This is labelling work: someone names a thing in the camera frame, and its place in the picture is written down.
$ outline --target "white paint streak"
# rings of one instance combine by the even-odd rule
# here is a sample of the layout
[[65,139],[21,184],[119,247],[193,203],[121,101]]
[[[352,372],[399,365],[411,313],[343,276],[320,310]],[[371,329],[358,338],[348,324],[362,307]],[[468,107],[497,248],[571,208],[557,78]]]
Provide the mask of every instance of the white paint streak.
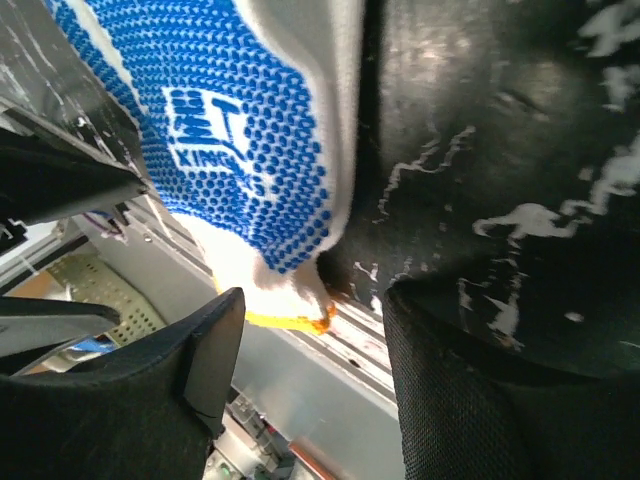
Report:
[[511,279],[511,294],[508,303],[501,300],[484,296],[493,303],[499,310],[492,323],[487,326],[497,332],[498,339],[505,347],[512,347],[520,350],[524,345],[515,339],[515,334],[520,323],[520,309],[518,307],[518,299],[520,298],[520,289],[522,288],[522,278],[526,275],[517,273]]
[[400,187],[403,171],[420,172],[427,174],[438,174],[449,168],[453,164],[455,155],[461,150],[467,149],[466,141],[476,131],[473,125],[468,125],[463,131],[454,135],[449,142],[449,149],[444,156],[442,162],[435,168],[426,168],[426,161],[431,158],[438,150],[440,150],[440,140],[442,136],[435,128],[433,124],[429,124],[429,131],[435,135],[434,139],[426,143],[422,148],[423,152],[420,154],[420,158],[409,163],[396,163],[391,171],[387,187],[382,192],[382,198],[378,201],[378,211],[382,215],[382,218],[374,220],[373,223],[382,223],[389,217],[386,206],[389,203],[391,192],[397,190]]
[[404,264],[402,266],[402,272],[400,273],[396,273],[393,278],[391,279],[391,281],[389,282],[389,285],[393,285],[394,283],[396,283],[398,280],[402,280],[403,278],[407,278],[409,277],[409,272],[411,271],[411,264],[413,263],[413,257],[407,257],[404,261]]
[[22,85],[20,85],[20,82],[18,82],[11,69],[4,63],[0,63],[0,79],[5,81],[15,100],[20,102],[22,105],[30,106],[31,110],[33,110],[31,97],[26,90],[22,88]]
[[620,341],[619,343],[621,343],[622,345],[626,345],[628,347],[640,348],[640,345],[637,345],[637,344],[631,343],[631,342]]
[[371,310],[376,315],[382,316],[382,302],[376,295],[371,297]]
[[353,282],[349,282],[349,287],[351,288],[351,296],[360,302],[360,295],[358,295],[358,289],[356,288],[356,284]]
[[509,265],[511,265],[514,269],[518,269],[518,254],[519,254],[519,250],[516,248],[514,250],[511,250],[509,252],[509,254],[504,257],[504,258],[494,258],[491,260],[491,263],[508,263]]
[[138,90],[133,86],[133,77],[124,66],[124,59],[120,52],[114,47],[109,32],[100,25],[98,17],[84,0],[66,0],[67,5],[76,14],[78,25],[87,32],[93,45],[100,50],[102,56],[118,74],[120,80],[124,82],[133,94],[140,110],[148,113],[148,109],[142,104]]
[[[613,55],[623,44],[640,39],[640,1],[624,0],[601,9],[578,30],[578,35],[594,39],[589,57]],[[640,91],[640,65],[612,65],[603,70],[603,76],[602,85],[609,96],[604,108],[624,112],[627,101]]]
[[16,34],[16,32],[13,31],[13,29],[11,27],[5,26],[5,28],[7,29],[7,31],[9,32],[9,34],[11,35],[11,38],[13,40],[13,42],[22,50],[22,53],[24,55],[24,58],[27,60],[27,62],[31,65],[31,67],[33,68],[33,70],[42,78],[42,80],[44,81],[44,83],[47,85],[49,92],[56,98],[56,100],[58,101],[58,104],[60,105],[60,109],[62,111],[62,119],[68,123],[69,122],[69,118],[67,116],[67,112],[64,108],[64,101],[62,100],[62,97],[60,96],[60,94],[57,92],[57,90],[53,87],[53,85],[51,85],[51,82],[49,81],[49,78],[46,75],[43,75],[42,72],[40,71],[40,69],[38,68],[38,64],[35,62],[35,60],[33,59],[33,57],[29,54],[29,52],[27,51],[27,49],[25,48],[24,44],[20,41],[20,38],[18,37],[18,35]]
[[572,220],[566,227],[556,227],[554,222],[562,216],[552,212],[537,203],[525,203],[518,205],[511,213],[502,217],[478,220],[473,224],[473,231],[477,235],[489,237],[489,232],[496,226],[506,225],[514,227],[508,236],[512,247],[520,248],[520,240],[527,236],[534,237],[573,237],[582,220]]
[[640,88],[640,65],[608,67],[603,70],[602,85],[607,89],[609,103],[605,108],[613,112],[624,112],[627,100]]
[[631,197],[640,183],[640,131],[628,149],[619,149],[602,167],[600,178],[591,187],[589,200],[567,200],[560,207],[563,215],[574,215],[585,208],[593,215],[606,215],[612,195]]
[[487,288],[491,285],[491,282],[473,283],[466,278],[458,279],[458,314],[460,315],[462,328],[465,332],[469,331],[466,311],[468,310],[470,312],[473,312],[473,298],[467,293],[467,285],[475,285],[477,287]]
[[371,279],[372,282],[378,281],[378,264],[377,263],[371,264],[371,270],[367,270],[366,268],[364,268],[360,262],[355,262],[353,264],[353,268],[355,270],[359,270],[362,273],[366,274]]
[[566,318],[567,320],[571,320],[572,322],[575,322],[575,323],[584,322],[584,316],[577,312],[567,312],[564,314],[564,318]]
[[593,167],[585,167],[578,173],[578,180],[590,182],[593,180]]
[[96,145],[98,146],[98,148],[102,153],[104,153],[107,157],[113,160],[115,164],[120,165],[120,162],[118,162],[118,159],[113,154],[111,149],[107,146],[107,144],[104,143],[104,140],[102,140],[102,137],[100,137],[100,135],[94,135],[93,141],[96,142]]
[[588,56],[608,57],[623,43],[640,39],[640,19],[628,21],[636,8],[637,2],[633,0],[618,2],[603,8],[585,23],[578,35],[596,39]]
[[58,70],[56,70],[56,68],[53,66],[53,64],[49,61],[47,56],[42,51],[42,48],[40,47],[40,42],[38,42],[38,40],[36,40],[36,38],[34,37],[33,31],[29,27],[29,22],[27,22],[27,19],[24,18],[24,15],[22,14],[21,10],[17,8],[16,4],[12,0],[8,0],[8,1],[9,1],[9,5],[11,5],[11,7],[13,8],[13,12],[16,15],[16,18],[20,17],[20,20],[23,26],[22,30],[27,35],[27,37],[29,37],[30,43],[33,46],[33,48],[36,50],[36,52],[38,52],[38,55],[40,56],[40,58],[42,58],[42,61],[52,70],[52,72],[54,74],[57,74]]
[[122,156],[126,160],[127,165],[129,165],[129,168],[133,172],[135,172],[138,175],[138,177],[144,178],[144,175],[142,175],[142,172],[140,171],[140,169],[136,165],[136,162],[133,160],[133,157],[131,156],[131,152],[129,151],[127,146],[124,144],[124,142],[119,137],[116,137],[116,142],[118,142],[118,145],[120,145],[120,151],[122,152]]

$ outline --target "black fabric pad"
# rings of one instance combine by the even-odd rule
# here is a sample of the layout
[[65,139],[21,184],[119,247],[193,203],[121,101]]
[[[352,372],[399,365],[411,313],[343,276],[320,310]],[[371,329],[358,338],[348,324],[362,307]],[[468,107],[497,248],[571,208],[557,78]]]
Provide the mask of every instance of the black fabric pad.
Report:
[[491,345],[637,371],[638,22],[628,0],[368,2],[356,196],[325,279],[365,305],[420,280],[423,308]]
[[638,478],[637,373],[531,364],[430,317],[399,286],[384,326],[408,480]]

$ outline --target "orange trim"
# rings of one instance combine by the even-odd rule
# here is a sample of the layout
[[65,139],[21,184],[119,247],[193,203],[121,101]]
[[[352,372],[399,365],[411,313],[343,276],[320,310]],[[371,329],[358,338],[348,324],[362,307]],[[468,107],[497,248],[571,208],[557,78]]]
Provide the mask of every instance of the orange trim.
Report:
[[331,475],[329,471],[324,468],[315,458],[313,458],[308,452],[302,449],[300,445],[293,442],[289,444],[289,450],[300,459],[315,475],[320,477],[321,480],[336,480],[336,477]]
[[331,304],[327,309],[327,316],[322,320],[310,320],[307,317],[270,317],[253,312],[247,312],[245,318],[253,325],[268,328],[283,328],[285,330],[299,330],[302,332],[322,335],[331,326],[331,319],[336,316],[336,306]]

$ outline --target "metal frame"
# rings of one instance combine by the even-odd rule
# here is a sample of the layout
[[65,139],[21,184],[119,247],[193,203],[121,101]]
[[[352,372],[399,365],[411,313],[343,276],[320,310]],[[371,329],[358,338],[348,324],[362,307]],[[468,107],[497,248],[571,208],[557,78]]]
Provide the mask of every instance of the metal frame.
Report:
[[[27,242],[31,241],[27,231]],[[96,253],[75,223],[66,220],[26,249],[0,256],[0,295],[6,295],[67,253]]]
[[[128,245],[81,230],[169,323],[216,295],[188,234],[151,198],[129,204]],[[338,299],[331,333],[247,325],[233,386],[288,440],[337,478],[404,478],[400,428],[381,324]]]

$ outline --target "blue dotted glove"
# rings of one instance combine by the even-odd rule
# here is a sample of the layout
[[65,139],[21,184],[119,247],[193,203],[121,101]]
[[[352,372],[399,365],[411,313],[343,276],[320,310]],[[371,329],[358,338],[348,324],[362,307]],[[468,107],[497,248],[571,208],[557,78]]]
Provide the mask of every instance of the blue dotted glove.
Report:
[[336,99],[313,59],[259,2],[45,1],[137,124],[151,179],[217,287],[243,287],[255,323],[326,329],[315,260],[346,223],[353,162],[338,161]]

